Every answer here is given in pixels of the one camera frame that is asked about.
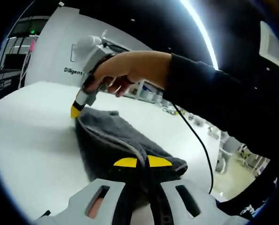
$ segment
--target human hand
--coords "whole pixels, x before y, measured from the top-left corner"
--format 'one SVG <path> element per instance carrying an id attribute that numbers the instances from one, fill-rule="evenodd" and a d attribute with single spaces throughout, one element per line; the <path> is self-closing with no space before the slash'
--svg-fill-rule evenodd
<path id="1" fill-rule="evenodd" d="M 156 51 L 134 51 L 118 54 L 102 63 L 94 73 L 95 80 L 87 91 L 106 83 L 108 92 L 122 96 L 132 85 L 145 79 L 164 89 L 171 54 Z"/>

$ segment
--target folded towel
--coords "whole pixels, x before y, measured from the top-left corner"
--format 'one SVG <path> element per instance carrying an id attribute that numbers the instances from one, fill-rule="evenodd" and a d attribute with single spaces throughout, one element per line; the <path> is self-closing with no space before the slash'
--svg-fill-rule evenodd
<path id="1" fill-rule="evenodd" d="M 90 180 L 105 179 L 113 164 L 126 157 L 137 157 L 142 163 L 147 155 L 163 157 L 172 163 L 178 176 L 187 170 L 184 160 L 171 156 L 149 140 L 121 118 L 117 111 L 84 108 L 76 119 L 76 135 Z"/>

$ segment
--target black sleeve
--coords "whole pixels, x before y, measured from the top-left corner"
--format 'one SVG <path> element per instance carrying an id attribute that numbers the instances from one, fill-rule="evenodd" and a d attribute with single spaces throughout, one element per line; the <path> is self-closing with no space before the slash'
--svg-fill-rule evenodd
<path id="1" fill-rule="evenodd" d="M 172 55 L 163 98 L 266 158 L 279 156 L 279 103 L 202 62 Z"/>

